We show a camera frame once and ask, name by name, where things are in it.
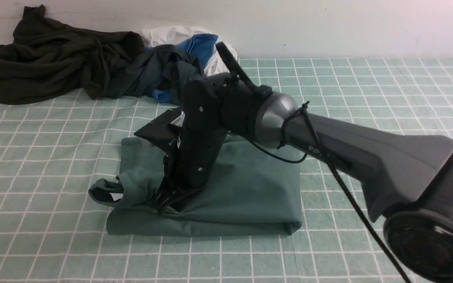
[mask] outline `cloth fold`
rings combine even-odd
[[[196,34],[190,39],[183,41],[176,45],[176,48],[181,49],[196,57],[201,66],[205,66],[212,56],[214,45],[218,40],[216,34]],[[146,50],[151,50],[152,47],[146,47]],[[171,101],[171,94],[169,90],[156,89],[151,94],[153,98],[159,103],[168,103]]]
[[[132,63],[122,59],[112,72],[106,96],[152,96],[155,90],[161,90],[161,95],[169,96],[165,102],[180,105],[185,84],[203,77],[203,67],[196,57],[174,45],[160,45],[137,56]]]
[[[290,147],[273,151],[295,159]],[[257,150],[244,138],[228,136],[210,179],[182,211],[158,215],[148,205],[164,177],[164,152],[140,138],[122,140],[118,182],[100,179],[88,193],[113,207],[111,235],[248,236],[291,235],[302,225],[300,167]],[[123,193],[115,200],[111,193]]]
[[[90,98],[104,96],[110,72],[123,59],[144,52],[131,31],[99,32],[45,18],[45,6],[25,7],[14,42],[0,45],[0,103],[29,104],[82,87]]]
[[[198,34],[214,34],[212,31],[204,29],[202,27],[195,26],[164,26],[153,29],[142,29],[142,39],[146,46],[155,47],[163,44],[174,44],[177,45],[189,38],[198,35]],[[225,43],[230,53],[237,60],[237,52],[228,42],[225,42],[223,38],[218,37],[217,42],[223,41]],[[209,61],[205,65],[204,73],[206,76],[216,75],[222,72],[228,72],[227,67],[221,60],[221,57],[216,50],[216,47],[213,46],[214,50]]]

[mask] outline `black cable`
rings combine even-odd
[[[288,160],[288,159],[284,159],[284,158],[282,158],[280,156],[277,156],[275,154],[272,154],[271,152],[268,152],[268,151],[264,150],[261,146],[257,145],[256,143],[253,143],[252,141],[249,141],[249,142],[252,145],[254,145],[257,149],[261,150],[263,153],[266,153],[266,154],[272,156],[273,158],[279,159],[280,161],[284,161],[286,163],[293,163],[293,164],[302,163],[305,160],[305,158],[307,158],[307,156],[308,156],[308,154],[304,154],[304,156],[301,159],[299,159],[299,160]]]
[[[347,199],[349,200],[349,202],[352,204],[352,207],[354,208],[354,210],[356,211],[356,213],[358,214],[359,218],[361,218],[361,221],[363,222],[363,224],[365,225],[366,229],[370,232],[370,234],[372,235],[372,237],[374,237],[374,240],[376,241],[377,244],[379,244],[380,248],[383,250],[383,252],[385,253],[385,255],[389,258],[389,260],[392,262],[392,265],[394,265],[394,267],[396,268],[396,270],[399,272],[399,274],[401,275],[401,277],[403,278],[403,280],[405,281],[405,283],[411,283],[410,281],[410,278],[408,278],[408,275],[405,273],[405,271],[403,270],[403,268],[401,268],[401,265],[399,264],[399,262],[396,260],[396,258],[394,257],[394,255],[390,252],[390,250],[388,249],[388,247],[382,242],[380,236],[376,233],[375,229],[372,227],[372,224],[370,224],[370,222],[368,221],[368,219],[366,218],[365,214],[363,213],[363,211],[361,211],[361,208],[359,207],[359,205],[357,204],[356,200],[354,199],[354,197],[352,196],[351,192],[349,191],[349,189],[347,188],[347,185],[345,184],[344,180],[342,179],[342,177],[338,174],[338,170],[337,168],[335,167],[335,164],[331,161],[328,153],[327,153],[327,150],[326,148],[322,145],[321,141],[320,141],[320,138],[316,132],[316,130],[314,129],[314,127],[312,126],[312,123],[311,123],[311,120],[309,118],[309,115],[307,113],[307,104],[309,104],[309,102],[306,102],[302,108],[298,109],[297,112],[301,113],[304,117],[304,120],[305,120],[305,124],[307,124],[307,128],[309,129],[309,131],[311,132],[311,135],[312,135],[312,138],[316,141],[316,146],[317,148],[319,149],[320,153],[321,153],[321,156],[322,156],[322,159],[324,160],[324,162],[326,163],[326,165],[328,165],[328,168],[330,169],[331,173],[333,174],[333,177],[335,177],[336,181],[338,182],[338,184],[340,185],[340,187],[342,188],[342,190],[344,191]],[[305,157],[307,157],[307,154],[304,155],[304,157],[299,160],[298,162],[295,162],[295,161],[288,161],[288,160],[285,160],[279,156],[275,156],[273,154],[271,154],[270,152],[262,149],[261,147],[259,147],[258,145],[252,143],[255,147],[257,147],[259,150],[265,152],[266,154],[269,154],[270,156],[272,157],[275,157],[279,160],[282,160],[282,161],[285,161],[285,162],[288,162],[288,163],[300,163],[302,162]]]

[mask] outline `black clamp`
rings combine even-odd
[[[269,96],[271,96],[273,93],[274,92],[272,91],[272,88],[270,86],[261,85],[255,89],[255,91],[253,92],[253,95],[256,99],[264,101]]]

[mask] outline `white wall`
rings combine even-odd
[[[199,25],[242,57],[453,56],[453,0],[0,0],[0,43],[40,4],[102,31]]]

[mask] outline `white grid line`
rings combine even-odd
[[[394,130],[395,132],[398,132],[399,134],[420,134],[421,131],[423,131],[426,134],[440,134],[442,131],[450,136],[453,134],[453,126],[450,124],[444,124],[443,120],[452,121],[453,120],[453,67],[449,66],[444,66],[442,63],[443,61],[440,61],[439,59],[430,59],[433,60],[431,63],[436,64],[435,66],[428,66],[424,59],[415,59],[413,61],[406,61],[406,60],[401,60],[397,61],[394,65],[392,63],[392,59],[375,59],[375,60],[363,60],[363,63],[360,62],[360,66],[353,66],[351,64],[352,59],[343,59],[343,62],[345,64],[348,64],[349,66],[333,66],[335,64],[335,61],[332,61],[330,59],[309,59],[309,65],[308,66],[296,66],[297,59],[288,59],[286,61],[282,60],[279,61],[279,59],[268,59],[267,61],[261,61],[261,59],[256,59],[255,61],[252,61],[253,63],[256,62],[256,66],[253,67],[248,67],[245,68],[247,71],[250,73],[255,73],[257,74],[257,77],[255,76],[254,79],[258,80],[259,78],[265,79],[268,82],[272,83],[277,83],[277,86],[275,86],[275,89],[281,89],[282,92],[285,90],[291,90],[293,88],[295,90],[292,95],[294,97],[302,97],[302,100],[305,98],[302,90],[306,86],[311,86],[311,88],[317,88],[319,92],[315,93],[309,93],[306,95],[306,97],[311,97],[311,96],[316,96],[316,97],[322,97],[322,91],[326,88],[329,90],[332,90],[332,88],[335,88],[339,93],[329,93],[326,94],[326,97],[323,97],[324,100],[324,105],[323,106],[313,106],[317,107],[318,110],[326,110],[326,113],[328,116],[330,116],[330,111],[331,107],[333,107],[334,113],[333,113],[333,118],[337,119],[345,119],[345,120],[351,120],[353,123],[358,122],[359,119],[370,119],[372,123],[375,124],[375,126],[379,129],[379,126],[381,125],[381,122],[385,119],[393,119],[393,122],[395,121],[398,130]],[[260,75],[260,70],[264,70],[264,68],[260,67],[260,63],[266,63],[268,61],[272,62],[272,67],[270,67],[272,72],[275,73],[275,77],[266,77],[266,76],[261,76]],[[322,63],[327,61],[329,65],[331,66],[316,66],[315,63]],[[409,63],[415,63],[419,66],[408,66]],[[378,63],[381,63],[385,66],[377,66]],[[308,68],[309,70],[313,70],[314,74],[309,75],[309,76],[304,76],[304,75],[298,75],[298,72],[302,70],[302,68]],[[288,73],[287,70],[290,70],[290,72],[295,72],[296,75],[291,75]],[[327,75],[317,75],[317,71],[326,71],[329,72]],[[357,74],[356,72],[370,72],[371,74],[369,75],[362,75],[362,74]],[[401,75],[398,74],[399,71],[404,71],[408,72],[408,74],[402,73]],[[349,74],[352,73],[352,75],[342,75],[344,72],[348,72]],[[300,81],[301,79],[308,79],[308,78],[315,78],[317,83],[316,85],[310,84],[307,85],[307,83],[302,84]],[[325,83],[326,85],[323,85],[320,82],[320,79],[328,77],[334,77],[337,80],[336,85],[335,84],[329,84]],[[395,84],[391,84],[386,78],[391,77],[394,80]],[[400,80],[403,79],[403,77],[407,77],[414,82],[405,82],[403,85],[400,85]],[[355,81],[354,88],[356,89],[356,93],[344,93],[345,88],[342,86],[342,80],[352,80]],[[372,86],[377,88],[377,91],[379,93],[370,93],[370,90],[368,86]],[[407,90],[410,90],[410,88],[415,88],[417,89],[418,92],[420,92],[419,97],[423,100],[422,104],[419,105],[415,102],[415,100],[410,100],[412,98],[412,95],[410,95]],[[439,93],[431,94],[431,93],[426,93],[426,90],[430,90],[431,88],[435,88],[439,90]],[[385,91],[393,89],[397,90],[398,93],[389,93],[387,94]],[[85,191],[87,188],[84,188],[83,191],[78,190],[76,191],[66,191],[65,186],[67,185],[65,182],[73,182],[75,178],[78,180],[84,180],[84,181],[89,181],[89,184],[92,183],[94,178],[114,178],[116,176],[115,170],[109,170],[106,169],[105,164],[111,164],[113,166],[111,169],[114,169],[114,167],[117,166],[117,164],[120,163],[119,157],[114,155],[113,149],[119,148],[120,144],[119,141],[114,141],[114,136],[112,135],[118,135],[118,137],[126,137],[126,136],[131,136],[133,134],[133,127],[135,126],[135,123],[145,123],[148,122],[153,118],[153,113],[158,115],[158,111],[160,108],[168,108],[169,106],[165,105],[160,105],[156,104],[153,102],[153,99],[151,98],[141,98],[137,100],[131,100],[131,99],[119,99],[116,102],[115,101],[109,101],[109,100],[104,100],[104,101],[96,101],[96,102],[88,102],[86,104],[86,101],[82,101],[83,97],[79,97],[80,94],[84,94],[84,92],[78,92],[76,95],[72,95],[72,93],[65,95],[62,98],[57,98],[52,100],[52,102],[46,102],[45,104],[41,103],[36,103],[33,104],[32,107],[29,106],[7,106],[7,105],[0,105],[0,135],[3,136],[4,138],[7,138],[7,140],[2,140],[0,142],[0,165],[14,165],[16,166],[15,172],[16,173],[8,173],[5,174],[4,172],[0,172],[0,184],[9,184],[9,187],[6,187],[5,185],[2,185],[2,188],[0,188],[0,217],[5,218],[5,217],[19,217],[20,221],[18,223],[15,223],[15,225],[18,225],[18,227],[14,227],[13,229],[16,229],[16,231],[8,230],[7,232],[0,232],[0,237],[8,237],[8,243],[6,243],[7,249],[6,251],[0,251],[0,272],[2,272],[3,267],[7,267],[5,265],[5,259],[6,258],[18,258],[22,256],[30,257],[32,258],[32,264],[29,267],[29,270],[25,270],[24,272],[27,272],[27,279],[21,278],[21,279],[2,279],[0,278],[0,283],[1,282],[16,282],[16,281],[28,281],[28,282],[36,282],[36,281],[50,281],[50,282],[66,282],[68,280],[78,280],[78,281],[84,281],[84,282],[99,282],[101,281],[100,278],[96,278],[96,267],[98,264],[99,256],[119,256],[119,257],[124,257],[124,265],[121,268],[124,268],[124,270],[121,270],[119,272],[120,278],[105,278],[105,280],[112,280],[112,281],[120,281],[121,283],[124,283],[125,281],[140,281],[140,282],[147,282],[147,281],[153,281],[154,283],[157,283],[158,281],[161,280],[173,280],[173,279],[181,279],[181,280],[187,280],[187,282],[190,283],[191,280],[196,280],[196,279],[210,279],[214,281],[219,281],[219,283],[222,283],[225,281],[225,279],[234,279],[234,278],[242,278],[242,279],[250,279],[252,283],[255,283],[256,279],[259,278],[280,278],[282,281],[285,281],[285,283],[289,282],[289,278],[310,278],[310,279],[315,279],[318,283],[320,281],[323,281],[324,279],[346,279],[349,282],[351,282],[353,279],[354,281],[361,281],[362,278],[376,278],[382,282],[385,281],[386,278],[399,278],[398,275],[387,275],[387,274],[381,274],[382,272],[382,266],[379,263],[378,256],[381,256],[383,253],[381,250],[374,250],[375,247],[372,243],[372,240],[370,238],[370,235],[366,231],[366,229],[362,226],[358,226],[357,229],[338,229],[337,227],[337,220],[338,220],[338,215],[341,214],[341,211],[345,213],[354,213],[354,210],[352,208],[343,208],[341,202],[336,202],[337,199],[332,199],[332,195],[336,196],[337,193],[341,193],[341,190],[333,190],[329,189],[326,187],[326,183],[324,182],[325,178],[329,178],[331,174],[329,172],[323,172],[322,164],[318,163],[319,167],[319,172],[301,172],[301,176],[307,176],[307,177],[320,177],[322,179],[322,184],[319,186],[322,187],[317,187],[316,190],[312,190],[311,187],[302,187],[300,191],[302,193],[315,193],[317,195],[322,194],[323,196],[326,196],[326,200],[328,202],[328,208],[313,208],[313,207],[304,207],[306,204],[303,199],[300,199],[300,202],[302,204],[302,218],[303,221],[305,222],[302,224],[302,228],[298,231],[298,233],[304,233],[302,235],[306,235],[306,240],[305,242],[308,241],[309,247],[306,248],[304,251],[284,251],[284,245],[283,245],[283,240],[282,237],[278,237],[278,243],[274,243],[274,245],[277,245],[276,247],[273,247],[273,251],[254,251],[253,250],[253,238],[248,237],[247,239],[249,240],[249,249],[243,250],[243,251],[237,251],[237,252],[228,252],[224,251],[225,249],[225,242],[223,241],[224,238],[220,237],[219,238],[219,252],[193,252],[192,246],[195,245],[199,247],[201,245],[201,242],[193,241],[190,239],[189,241],[189,247],[188,247],[188,252],[162,252],[164,251],[162,248],[168,247],[166,246],[167,244],[164,245],[164,237],[158,237],[160,242],[156,243],[158,244],[158,250],[154,250],[153,252],[146,252],[146,253],[133,253],[133,245],[141,245],[142,243],[135,243],[133,242],[134,237],[131,236],[130,240],[128,242],[128,251],[127,252],[121,252],[121,253],[112,253],[103,251],[104,247],[104,239],[107,237],[105,230],[105,223],[103,225],[97,225],[96,227],[92,227],[91,229],[81,229],[79,231],[79,224],[82,216],[86,215],[86,213],[94,213],[94,215],[99,215],[99,217],[105,217],[110,210],[108,208],[106,209],[99,209],[96,207],[87,207],[88,204],[88,196],[84,195]],[[362,103],[361,105],[351,105],[348,101],[348,98],[363,98],[365,100],[365,103]],[[372,104],[370,104],[370,101],[372,100],[381,100],[381,97],[385,97],[385,100],[387,100],[387,104],[381,103],[380,106],[375,106],[378,107],[376,110],[382,111],[385,109],[385,111],[388,111],[390,113],[390,116],[392,117],[376,117],[377,115],[372,112]],[[391,101],[399,101],[402,103],[402,105],[392,105]],[[444,102],[443,104],[433,104],[432,101],[441,101]],[[368,114],[365,115],[353,115],[353,110],[357,109],[363,109],[367,108],[368,112],[371,116],[368,116]],[[420,111],[415,111],[415,107],[420,107],[420,108],[426,108],[428,111],[433,111],[436,114],[439,113],[445,113],[445,111],[448,111],[447,115],[429,115],[429,114],[424,114],[420,113]],[[30,109],[33,110],[34,116],[31,117],[32,120],[28,120],[30,118]],[[403,109],[406,109],[407,111],[410,110],[409,112],[411,113],[411,117],[398,117],[397,113],[399,111],[403,111]],[[109,116],[100,116],[100,113],[109,113]],[[424,118],[432,118],[436,119],[441,126],[440,127],[433,127],[431,129],[428,129],[428,127],[424,126],[424,123],[422,123],[422,119]],[[408,122],[412,121],[417,122],[417,128],[414,129],[404,129],[403,125],[407,124]],[[51,125],[54,127],[54,129],[50,129],[48,126]],[[18,135],[25,135],[29,137],[29,141],[25,142],[25,144],[30,145],[23,145],[23,144],[17,144],[14,143],[14,138],[16,139],[16,134]],[[59,144],[59,138],[67,138],[69,135],[71,137],[78,138],[81,136],[81,141],[79,143],[77,142],[68,142],[70,145],[64,145],[64,144]],[[47,136],[54,136],[54,138],[51,139],[50,142],[47,142],[45,144],[43,143],[38,143],[37,140],[42,138],[42,137],[47,137]],[[92,156],[89,154],[88,156],[85,156],[82,154],[80,156],[81,149],[79,148],[79,145],[81,145],[84,148],[88,148],[89,145],[93,147],[99,147],[99,152],[92,154]],[[34,156],[30,155],[30,152],[48,152],[48,150],[52,151],[52,154],[47,157],[41,157],[41,156]],[[6,152],[19,152],[22,153],[21,155],[19,154],[12,154],[11,156],[6,156]],[[70,151],[69,154],[72,154],[72,156],[56,156],[54,153],[55,152],[66,152]],[[48,164],[50,162],[59,162],[61,164],[69,164],[69,168],[67,172],[57,172],[56,176],[52,175],[47,175],[45,172],[45,169],[47,166],[45,165],[43,167],[43,171],[40,174],[37,172],[34,175],[30,175],[29,172],[27,172],[25,175],[22,173],[23,168],[24,168],[24,162],[26,163],[25,165],[34,165],[37,166],[39,164]],[[83,172],[73,172],[72,165],[73,163],[76,162],[83,162],[88,164],[89,162],[95,163],[95,166],[93,170],[86,172],[83,174]],[[42,187],[45,184],[45,179],[44,177],[55,177],[57,180],[63,180],[64,183],[62,184],[61,187],[53,188],[50,191],[43,190],[41,189],[40,191],[38,190],[38,187]],[[349,179],[349,185],[351,188],[353,188],[352,185],[352,179],[348,177]],[[10,190],[12,188],[13,184],[16,184],[17,181],[22,182],[22,184],[29,184],[29,188],[32,189],[32,191],[12,191]],[[352,193],[354,194],[355,199],[359,199],[363,195],[363,192],[357,188],[357,185],[354,185],[354,188]],[[58,211],[57,206],[59,205],[59,201],[61,200],[62,197],[68,196],[69,198],[76,199],[78,197],[78,204],[76,207],[73,208],[70,207],[69,209],[66,209],[63,211]],[[26,203],[26,208],[22,206],[20,210],[14,210],[14,211],[3,211],[2,206],[5,203],[5,200],[7,200],[7,197],[16,197],[16,198],[21,198],[21,199],[27,199],[29,200]],[[37,209],[31,209],[30,204],[31,204],[31,198],[34,197],[48,197],[48,198],[54,198],[56,197],[55,200],[55,205],[53,207],[53,210],[51,211],[42,211],[40,209],[39,211]],[[20,231],[20,226],[23,225],[24,220],[26,219],[26,216],[30,217],[43,217],[46,222],[44,222],[43,229],[38,229],[36,231],[30,230],[29,232],[24,232]],[[59,231],[59,229],[54,228],[52,229],[51,224],[52,224],[52,217],[58,216],[62,217],[65,215],[71,215],[74,219],[76,219],[76,223],[74,225],[74,229],[72,226],[70,229],[62,229]],[[322,229],[319,229],[319,227],[309,227],[309,222],[313,223],[313,220],[308,219],[307,215],[329,215],[330,219],[330,226],[328,227],[323,227]],[[338,241],[339,241],[339,246],[340,249],[334,250],[334,251],[315,251],[315,246],[313,245],[313,240],[311,238],[311,232],[322,232],[322,231],[327,231],[327,232],[334,232],[337,235]],[[342,238],[342,233],[353,233],[353,232],[360,232],[360,233],[366,233],[366,241],[367,245],[364,245],[362,248],[359,249],[354,249],[351,251],[344,251],[343,249],[343,238]],[[96,241],[99,240],[99,244],[92,247],[91,251],[92,253],[75,253],[78,251],[72,251],[72,244],[74,241],[74,238],[76,236],[82,236],[85,234],[92,234],[92,235],[97,235],[99,238],[96,238]],[[41,242],[39,243],[39,247],[36,251],[36,253],[32,252],[30,254],[11,254],[10,249],[11,246],[14,243],[15,238],[18,237],[25,237],[26,235],[32,235],[33,237],[38,237],[37,235],[42,236]],[[54,252],[53,254],[47,254],[47,253],[42,253],[42,248],[44,247],[44,240],[47,235],[54,235],[54,237],[65,237],[67,242],[65,243],[64,250],[61,252]],[[195,270],[197,268],[194,266],[194,270],[191,270],[191,264],[192,264],[192,257],[195,255],[218,255],[219,256],[219,270],[216,272],[219,272],[218,276],[212,276],[212,277],[194,277],[192,276]],[[250,259],[250,275],[248,276],[223,276],[225,269],[230,268],[229,266],[224,266],[223,265],[223,256],[225,254],[228,255],[249,255]],[[274,276],[256,276],[255,271],[260,270],[260,268],[263,268],[262,266],[259,266],[260,262],[253,262],[253,255],[263,255],[263,254],[272,254],[272,255],[280,255],[280,260],[282,264],[282,274],[279,275],[274,275]],[[297,254],[305,254],[305,255],[310,255],[312,258],[312,262],[298,262],[297,264],[299,265],[313,265],[313,270],[314,274],[312,276],[293,276],[293,275],[288,275],[286,274],[289,269],[286,267],[294,267],[294,266],[288,266],[290,264],[289,261],[286,259],[289,258],[288,255],[297,255]],[[315,257],[315,255],[320,255],[320,254],[334,254],[334,255],[341,255],[341,258],[343,260],[343,264],[345,265],[345,269],[347,271],[348,276],[323,276],[323,274],[320,274],[320,262],[316,262],[318,258]],[[375,265],[376,265],[376,270],[379,273],[379,275],[361,275],[361,276],[351,276],[350,273],[351,271],[349,270],[349,264],[346,262],[347,258],[346,255],[354,255],[354,254],[370,254],[373,255],[374,260],[375,260]],[[131,264],[131,257],[132,256],[137,256],[137,255],[152,255],[155,256],[156,260],[156,270],[155,270],[155,275],[150,275],[150,278],[131,278],[131,274],[128,273],[129,265]],[[160,262],[160,257],[162,255],[187,255],[188,256],[188,273],[187,276],[179,277],[179,278],[165,278],[165,277],[159,277],[159,270],[162,268],[166,268],[165,266],[162,266],[162,263]],[[51,279],[34,279],[31,278],[33,277],[34,274],[34,269],[36,267],[36,264],[39,263],[37,260],[40,259],[38,256],[63,256],[64,258],[62,260],[62,265],[57,266],[56,268],[59,268],[58,270],[59,276],[58,278],[51,278]],[[64,268],[66,265],[66,261],[68,257],[90,257],[93,260],[93,267],[92,270],[88,269],[85,271],[85,277],[81,278],[75,278],[71,277],[70,274],[64,274]],[[414,279],[414,281],[417,281],[417,276],[414,276],[413,274],[410,275]]]

